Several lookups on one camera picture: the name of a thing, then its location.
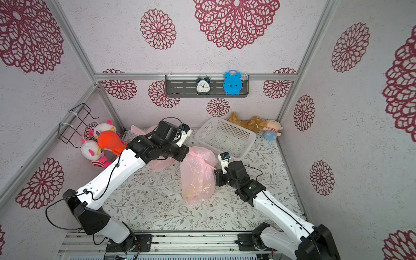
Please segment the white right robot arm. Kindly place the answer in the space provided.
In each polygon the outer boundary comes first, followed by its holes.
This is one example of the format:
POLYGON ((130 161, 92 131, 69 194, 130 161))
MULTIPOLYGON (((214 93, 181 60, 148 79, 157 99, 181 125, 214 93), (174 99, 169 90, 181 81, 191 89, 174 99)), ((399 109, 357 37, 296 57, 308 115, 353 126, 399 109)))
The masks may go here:
POLYGON ((218 187, 228 185, 235 194, 278 227, 262 223, 252 230, 240 247, 258 251, 273 249, 290 260, 339 260, 340 254, 330 230, 302 219, 280 203, 258 180, 252 179, 241 161, 221 160, 214 171, 218 187))

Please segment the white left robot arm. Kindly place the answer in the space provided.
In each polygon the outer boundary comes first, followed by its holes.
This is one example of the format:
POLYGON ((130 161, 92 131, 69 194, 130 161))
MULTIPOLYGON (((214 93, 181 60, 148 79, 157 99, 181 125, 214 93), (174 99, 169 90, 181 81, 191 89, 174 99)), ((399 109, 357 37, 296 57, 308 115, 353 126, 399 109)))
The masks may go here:
POLYGON ((152 132, 139 135, 117 151, 117 159, 98 176, 77 190, 67 190, 63 198, 71 213, 88 235, 107 237, 119 251, 128 252, 137 245, 134 232, 104 209, 107 198, 133 173, 158 159, 182 162, 189 152, 184 145, 191 129, 160 121, 152 132))

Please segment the pink plastic bag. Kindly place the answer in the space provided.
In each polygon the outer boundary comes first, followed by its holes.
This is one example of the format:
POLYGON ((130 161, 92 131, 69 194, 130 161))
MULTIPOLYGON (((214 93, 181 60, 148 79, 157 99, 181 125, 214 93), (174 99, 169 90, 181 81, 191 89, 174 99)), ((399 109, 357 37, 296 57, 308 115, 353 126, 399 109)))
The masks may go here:
MULTIPOLYGON (((150 128, 148 128, 146 131, 136 127, 135 125, 131 126, 131 132, 133 134, 136 135, 145 135, 148 134, 150 132, 152 132, 153 130, 156 129, 156 125, 151 126, 150 128)), ((154 171, 154 172, 160 172, 172 165, 175 164, 175 160, 172 158, 164 158, 164 157, 159 157, 157 160, 153 160, 151 162, 148 163, 148 165, 150 166, 150 168, 154 171)))
POLYGON ((190 205, 209 200, 215 191, 215 166, 218 159, 204 147, 190 147, 180 163, 182 197, 190 205))

